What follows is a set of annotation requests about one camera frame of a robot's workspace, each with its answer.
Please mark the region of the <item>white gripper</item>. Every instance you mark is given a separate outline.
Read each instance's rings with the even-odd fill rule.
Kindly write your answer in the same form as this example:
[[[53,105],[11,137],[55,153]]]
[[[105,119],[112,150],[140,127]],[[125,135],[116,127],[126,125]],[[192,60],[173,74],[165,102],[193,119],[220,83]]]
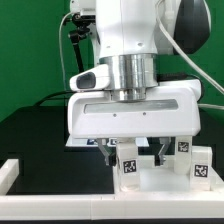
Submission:
[[[160,137],[154,165],[162,166],[170,137],[194,136],[200,129],[197,79],[165,81],[146,90],[141,101],[112,99],[109,67],[99,65],[70,79],[74,92],[68,102],[68,131],[78,139]],[[97,139],[107,166],[116,165],[116,153],[105,139]]]

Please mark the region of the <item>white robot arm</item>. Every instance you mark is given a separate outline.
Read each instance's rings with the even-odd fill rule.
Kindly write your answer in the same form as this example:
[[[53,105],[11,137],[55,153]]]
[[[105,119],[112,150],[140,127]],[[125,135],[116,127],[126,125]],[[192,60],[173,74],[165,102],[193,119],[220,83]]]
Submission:
[[[96,67],[70,80],[68,130],[94,139],[113,166],[114,138],[136,154],[136,138],[184,136],[200,130],[201,83],[158,75],[159,55],[192,54],[207,41],[211,25],[205,0],[95,0],[83,19],[94,34]]]

